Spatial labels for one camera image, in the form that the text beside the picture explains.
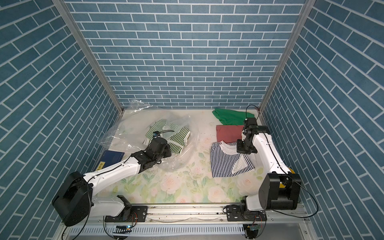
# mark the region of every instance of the blue book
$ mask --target blue book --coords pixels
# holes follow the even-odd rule
[[[115,163],[118,163],[122,160],[124,156],[123,152],[115,152],[110,150],[105,150],[103,155],[100,158],[100,162],[95,171],[101,170],[105,167],[109,167]]]

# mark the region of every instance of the metal rail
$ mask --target metal rail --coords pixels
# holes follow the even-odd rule
[[[260,104],[260,111],[263,112],[265,109],[269,98],[272,95],[273,89],[275,88],[277,81],[279,81],[279,77],[281,73],[283,72],[283,69],[285,67],[285,64],[288,61],[289,55],[292,52],[293,47],[295,46],[295,43],[297,39],[299,38],[299,35],[301,33],[301,30],[303,29],[304,23],[308,18],[308,15],[310,14],[312,7],[314,5],[316,0],[306,0],[306,2],[303,5],[303,8],[301,9],[299,18],[297,19],[297,22],[292,30],[291,36],[287,42],[287,45],[284,49],[283,54],[281,55],[281,59],[279,61],[279,64],[276,67],[276,70],[272,76],[271,82],[269,83],[269,86],[265,92],[265,96]]]
[[[105,90],[107,91],[109,97],[112,99],[112,102],[116,106],[119,113],[123,113],[123,107],[120,104],[119,100],[117,99],[113,89],[111,88],[106,76],[104,75],[104,72],[102,71],[99,63],[97,62],[95,56],[93,55],[91,49],[89,48],[88,43],[85,41],[85,38],[83,34],[80,31],[79,26],[76,24],[75,19],[73,18],[70,10],[68,9],[67,5],[65,4],[64,0],[52,0],[53,4],[55,5],[56,9],[60,13],[61,17],[63,18],[64,22],[67,24],[67,27],[71,31],[73,37],[75,38],[77,44],[80,46],[81,50],[83,51],[85,57],[87,58],[89,64],[91,65],[92,69],[95,71],[97,77],[99,78],[101,84],[104,86]]]

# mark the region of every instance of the striped shirt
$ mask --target striped shirt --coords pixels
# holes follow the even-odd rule
[[[143,144],[149,145],[151,143],[153,138],[153,132],[161,132],[164,130],[174,131],[161,134],[160,136],[164,137],[163,135],[171,135],[170,137],[164,137],[169,143],[171,152],[175,154],[181,153],[183,148],[187,144],[190,131],[186,127],[180,127],[179,125],[174,124],[172,122],[168,122],[165,119],[160,119],[149,127],[149,131],[145,135],[146,139],[144,140]]]
[[[212,144],[211,168],[213,177],[233,177],[255,168],[247,155],[237,153],[236,148],[236,142],[227,144],[221,141]],[[245,160],[245,167],[232,173],[233,167],[238,164],[237,161],[241,158]]]

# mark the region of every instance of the transparent plastic bag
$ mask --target transparent plastic bag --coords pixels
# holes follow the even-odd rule
[[[161,137],[168,142],[171,142],[172,136],[179,133],[184,127],[190,131],[182,151],[163,158],[158,165],[164,171],[173,172],[188,163],[199,139],[197,124],[192,121],[189,115],[180,114],[179,116],[177,111],[161,109],[134,99],[125,110],[123,117],[98,140],[98,144],[109,150],[119,152],[133,153],[145,150],[146,144],[149,144],[148,139],[151,139],[150,137],[147,138],[146,135],[148,136],[147,133],[149,133],[150,128],[159,120],[166,122],[161,131],[174,130],[174,132],[161,134]]]

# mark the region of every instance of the yellow sticker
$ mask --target yellow sticker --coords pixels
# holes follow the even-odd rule
[[[104,167],[105,162],[100,162],[96,168],[96,171],[101,170]]]

